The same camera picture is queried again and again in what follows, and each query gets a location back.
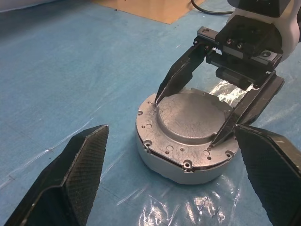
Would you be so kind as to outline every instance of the plastic sheet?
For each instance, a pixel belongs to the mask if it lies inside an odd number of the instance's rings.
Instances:
[[[225,10],[227,1],[203,6]],[[88,226],[271,225],[240,153],[219,178],[183,186],[151,171],[136,148],[139,105],[157,91],[196,31],[219,31],[226,16],[193,10],[166,25],[79,0],[0,16],[0,225],[70,135],[100,124],[109,124],[110,134]],[[277,67],[285,84],[254,124],[299,149],[300,58],[297,47]],[[202,64],[188,87],[235,104],[240,92],[216,78],[215,70]]]

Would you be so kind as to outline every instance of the screw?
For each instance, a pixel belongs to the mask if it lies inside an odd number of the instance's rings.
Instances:
[[[232,39],[227,39],[227,44],[230,45],[232,43]]]
[[[269,52],[269,51],[263,51],[263,52],[261,53],[261,55],[262,55],[263,57],[269,57],[269,56],[271,56],[271,52]]]
[[[205,29],[202,30],[202,33],[204,33],[204,34],[205,34],[205,33],[208,33],[208,32],[209,32],[209,29],[208,29],[208,28],[205,28]]]
[[[240,42],[239,44],[237,44],[237,48],[241,49],[243,47],[243,45],[244,44],[242,42]]]

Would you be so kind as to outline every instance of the cardboard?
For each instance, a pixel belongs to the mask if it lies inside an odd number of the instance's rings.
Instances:
[[[171,24],[194,7],[190,0],[94,0],[123,12]],[[195,0],[199,5],[204,0]]]

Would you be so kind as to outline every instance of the circular workpiece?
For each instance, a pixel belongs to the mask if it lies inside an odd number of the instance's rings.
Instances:
[[[238,150],[234,137],[209,146],[232,108],[197,89],[182,90],[155,105],[156,95],[139,107],[138,151],[146,165],[180,184],[203,184],[225,170]]]

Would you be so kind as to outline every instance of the raised circular center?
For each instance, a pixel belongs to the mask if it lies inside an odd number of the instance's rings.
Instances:
[[[156,113],[161,129],[185,144],[210,142],[225,122],[224,113],[205,96],[196,93],[165,97]]]

